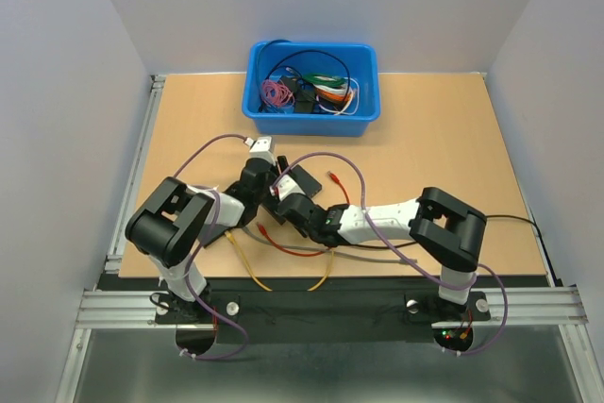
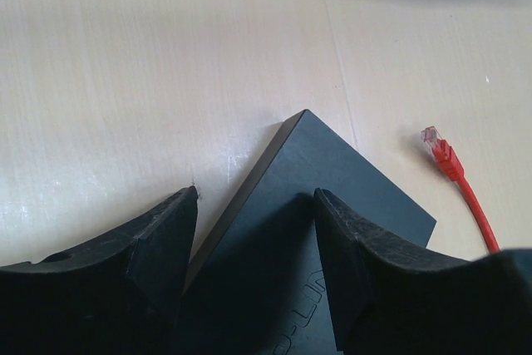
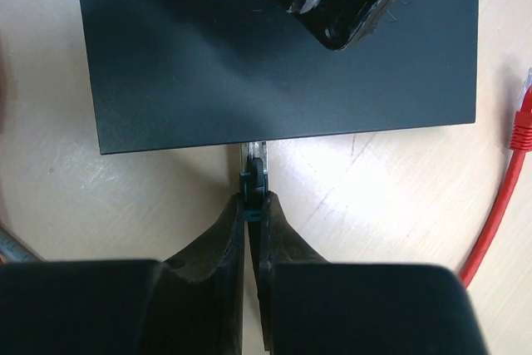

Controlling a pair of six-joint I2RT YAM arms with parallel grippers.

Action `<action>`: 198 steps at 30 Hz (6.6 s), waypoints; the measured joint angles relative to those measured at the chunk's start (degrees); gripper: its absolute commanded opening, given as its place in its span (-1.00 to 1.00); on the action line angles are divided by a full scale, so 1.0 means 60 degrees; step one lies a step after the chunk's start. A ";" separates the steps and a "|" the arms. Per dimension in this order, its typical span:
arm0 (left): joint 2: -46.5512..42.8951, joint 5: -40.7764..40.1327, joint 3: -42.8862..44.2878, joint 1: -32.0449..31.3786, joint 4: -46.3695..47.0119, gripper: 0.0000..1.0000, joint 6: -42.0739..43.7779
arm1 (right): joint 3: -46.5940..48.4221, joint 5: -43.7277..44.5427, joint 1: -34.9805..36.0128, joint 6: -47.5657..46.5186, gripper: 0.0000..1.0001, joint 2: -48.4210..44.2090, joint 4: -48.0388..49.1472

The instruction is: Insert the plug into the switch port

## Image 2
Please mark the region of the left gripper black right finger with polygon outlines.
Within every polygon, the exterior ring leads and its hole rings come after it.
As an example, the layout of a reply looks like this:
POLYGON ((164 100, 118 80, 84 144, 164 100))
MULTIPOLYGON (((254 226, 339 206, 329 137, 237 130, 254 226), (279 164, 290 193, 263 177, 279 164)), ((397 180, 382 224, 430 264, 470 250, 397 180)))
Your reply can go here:
POLYGON ((528 354, 531 252, 475 261, 413 244, 328 190, 314 194, 337 349, 345 354, 528 354))

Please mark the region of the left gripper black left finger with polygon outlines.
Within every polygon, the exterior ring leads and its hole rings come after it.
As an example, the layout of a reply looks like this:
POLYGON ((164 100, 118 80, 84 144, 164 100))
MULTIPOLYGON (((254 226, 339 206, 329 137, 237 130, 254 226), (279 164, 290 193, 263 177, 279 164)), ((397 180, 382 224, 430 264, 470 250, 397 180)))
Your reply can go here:
POLYGON ((164 354, 195 236, 187 187, 104 234, 1 269, 4 354, 164 354))

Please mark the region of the small black network switch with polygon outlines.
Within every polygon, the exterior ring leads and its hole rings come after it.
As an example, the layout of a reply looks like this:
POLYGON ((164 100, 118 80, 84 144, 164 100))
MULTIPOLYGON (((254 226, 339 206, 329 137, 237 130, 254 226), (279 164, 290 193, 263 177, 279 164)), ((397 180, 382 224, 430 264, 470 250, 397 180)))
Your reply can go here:
POLYGON ((278 129, 193 257, 171 354, 333 354, 313 194, 426 246, 435 219, 311 111, 278 129))

